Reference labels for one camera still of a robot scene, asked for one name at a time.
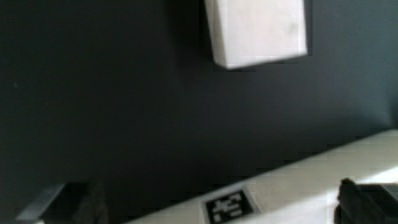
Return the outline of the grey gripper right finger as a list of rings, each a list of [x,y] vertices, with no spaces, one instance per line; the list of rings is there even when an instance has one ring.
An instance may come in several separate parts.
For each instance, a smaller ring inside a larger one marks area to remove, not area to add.
[[[398,224],[398,183],[342,180],[335,224]]]

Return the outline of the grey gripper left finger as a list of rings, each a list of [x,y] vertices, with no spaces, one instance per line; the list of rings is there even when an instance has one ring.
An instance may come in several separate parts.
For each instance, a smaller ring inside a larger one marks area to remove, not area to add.
[[[42,191],[17,216],[22,224],[111,224],[100,182],[67,182]]]

